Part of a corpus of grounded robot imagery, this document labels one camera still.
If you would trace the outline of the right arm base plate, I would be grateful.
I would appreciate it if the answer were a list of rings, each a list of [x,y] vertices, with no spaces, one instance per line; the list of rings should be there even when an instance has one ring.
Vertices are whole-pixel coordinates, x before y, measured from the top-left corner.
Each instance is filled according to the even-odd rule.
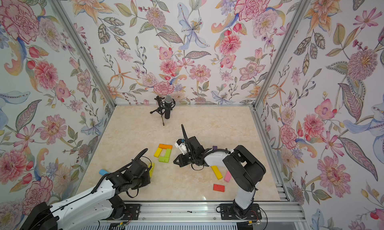
[[[256,221],[263,219],[260,206],[258,204],[251,204],[245,210],[233,203],[220,204],[217,207],[217,212],[220,213],[221,220]]]

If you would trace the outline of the long yellow block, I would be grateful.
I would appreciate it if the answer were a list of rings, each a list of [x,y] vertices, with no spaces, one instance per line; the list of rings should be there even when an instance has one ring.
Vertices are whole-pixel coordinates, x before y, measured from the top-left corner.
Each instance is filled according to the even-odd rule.
[[[149,174],[150,174],[150,178],[153,177],[154,168],[155,168],[155,163],[150,163],[150,164],[149,164]]]
[[[221,180],[223,178],[223,175],[221,174],[221,172],[217,166],[211,166],[211,169],[214,172],[214,174],[218,180]]]

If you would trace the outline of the small yellow block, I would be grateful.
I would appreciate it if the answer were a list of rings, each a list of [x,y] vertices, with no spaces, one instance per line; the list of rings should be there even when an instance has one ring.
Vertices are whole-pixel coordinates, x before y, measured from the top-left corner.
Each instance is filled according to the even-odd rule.
[[[154,153],[154,157],[159,158],[162,153],[162,150],[163,150],[162,148],[157,148],[157,150]]]

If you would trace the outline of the lime green block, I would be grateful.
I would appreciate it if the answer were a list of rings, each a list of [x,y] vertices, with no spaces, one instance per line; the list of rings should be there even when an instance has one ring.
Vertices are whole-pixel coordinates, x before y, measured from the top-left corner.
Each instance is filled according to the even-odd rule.
[[[170,158],[168,157],[159,157],[159,162],[161,163],[169,163]]]
[[[172,153],[172,150],[171,150],[171,149],[167,149],[167,150],[166,150],[165,157],[169,159],[170,156],[171,156],[171,153]]]

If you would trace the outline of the black microphone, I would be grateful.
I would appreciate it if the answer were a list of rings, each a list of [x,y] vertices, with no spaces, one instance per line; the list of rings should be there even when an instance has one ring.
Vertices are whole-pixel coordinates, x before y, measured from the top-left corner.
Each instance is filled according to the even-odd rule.
[[[165,119],[168,120],[170,118],[171,111],[175,105],[176,101],[170,95],[167,95],[164,99]]]

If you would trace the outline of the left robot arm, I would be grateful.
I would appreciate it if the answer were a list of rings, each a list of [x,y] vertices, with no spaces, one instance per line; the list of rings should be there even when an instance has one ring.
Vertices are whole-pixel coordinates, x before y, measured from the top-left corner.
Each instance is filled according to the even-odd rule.
[[[118,171],[103,175],[93,188],[74,197],[52,205],[45,202],[38,204],[21,228],[80,230],[100,220],[120,220],[128,213],[128,209],[119,195],[129,190],[138,191],[148,185],[151,169],[152,165],[135,159]]]

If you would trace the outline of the light blue block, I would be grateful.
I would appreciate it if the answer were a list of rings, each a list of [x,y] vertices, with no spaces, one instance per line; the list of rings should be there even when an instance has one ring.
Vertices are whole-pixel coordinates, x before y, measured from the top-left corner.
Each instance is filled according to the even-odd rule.
[[[99,174],[100,174],[101,176],[104,176],[104,175],[108,175],[109,172],[106,171],[106,170],[104,170],[104,169],[101,169],[101,170],[99,171]]]

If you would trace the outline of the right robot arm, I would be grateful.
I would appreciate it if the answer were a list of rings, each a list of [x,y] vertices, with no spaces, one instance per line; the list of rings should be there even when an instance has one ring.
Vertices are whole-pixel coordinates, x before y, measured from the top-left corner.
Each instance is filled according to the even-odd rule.
[[[244,146],[233,150],[204,149],[196,137],[177,140],[175,147],[181,154],[174,160],[179,167],[196,165],[198,167],[225,167],[235,180],[239,189],[233,201],[234,214],[244,219],[251,211],[257,185],[262,181],[265,166]]]

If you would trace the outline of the red block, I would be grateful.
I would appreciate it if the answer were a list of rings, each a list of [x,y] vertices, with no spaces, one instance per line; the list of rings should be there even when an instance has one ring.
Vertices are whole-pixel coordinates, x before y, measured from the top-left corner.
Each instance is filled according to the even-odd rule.
[[[224,193],[224,192],[225,192],[225,186],[223,186],[223,185],[218,185],[218,184],[214,184],[214,185],[213,185],[213,190],[214,190],[214,191],[217,191],[217,192],[222,192],[222,193]]]

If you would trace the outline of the pink block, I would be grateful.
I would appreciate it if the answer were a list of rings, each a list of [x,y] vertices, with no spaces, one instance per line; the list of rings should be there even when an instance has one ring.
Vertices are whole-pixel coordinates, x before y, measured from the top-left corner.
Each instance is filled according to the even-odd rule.
[[[225,181],[226,183],[229,183],[229,182],[231,181],[231,179],[232,179],[232,175],[231,175],[231,173],[230,173],[229,171],[227,171],[227,172],[226,172],[226,175],[225,175],[225,177],[224,177],[224,181]]]

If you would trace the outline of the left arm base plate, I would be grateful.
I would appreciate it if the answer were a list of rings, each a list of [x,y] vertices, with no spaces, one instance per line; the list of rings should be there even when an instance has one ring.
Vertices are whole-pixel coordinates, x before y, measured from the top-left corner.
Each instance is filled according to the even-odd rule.
[[[111,215],[106,220],[119,220],[119,221],[136,221],[139,219],[140,204],[125,204],[114,208]]]

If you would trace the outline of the orange long block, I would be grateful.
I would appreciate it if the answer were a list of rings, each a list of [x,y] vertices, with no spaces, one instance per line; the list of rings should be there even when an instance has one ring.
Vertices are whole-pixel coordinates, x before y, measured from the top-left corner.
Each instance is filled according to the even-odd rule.
[[[159,144],[159,148],[160,149],[172,149],[173,146],[172,145],[164,145],[164,144]]]

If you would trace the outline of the aluminium front rail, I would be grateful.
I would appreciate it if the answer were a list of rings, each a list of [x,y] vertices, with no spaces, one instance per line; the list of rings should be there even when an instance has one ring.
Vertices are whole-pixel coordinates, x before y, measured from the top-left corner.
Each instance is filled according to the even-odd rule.
[[[130,223],[199,223],[199,222],[245,222],[244,220],[221,220],[217,207],[228,202],[126,202],[140,204],[139,219]],[[261,223],[305,222],[302,208],[295,202],[258,202],[263,219]],[[96,223],[123,222],[100,220]]]

